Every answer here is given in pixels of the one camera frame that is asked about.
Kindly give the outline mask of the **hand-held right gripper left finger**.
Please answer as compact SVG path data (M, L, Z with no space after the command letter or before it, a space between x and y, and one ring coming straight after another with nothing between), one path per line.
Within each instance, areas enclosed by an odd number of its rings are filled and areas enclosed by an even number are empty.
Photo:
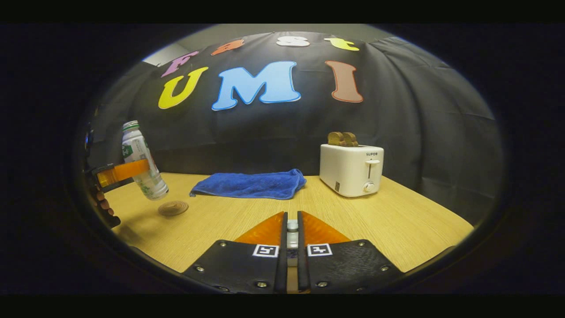
M216 240L182 274L224 293L285 294L287 221L279 212L236 240Z

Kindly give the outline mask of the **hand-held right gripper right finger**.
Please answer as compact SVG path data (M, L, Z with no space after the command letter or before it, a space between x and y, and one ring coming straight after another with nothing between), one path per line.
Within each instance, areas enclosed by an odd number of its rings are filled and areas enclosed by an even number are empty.
M298 211L297 217L299 292L381 292L404 276L369 240L352 240L305 211Z

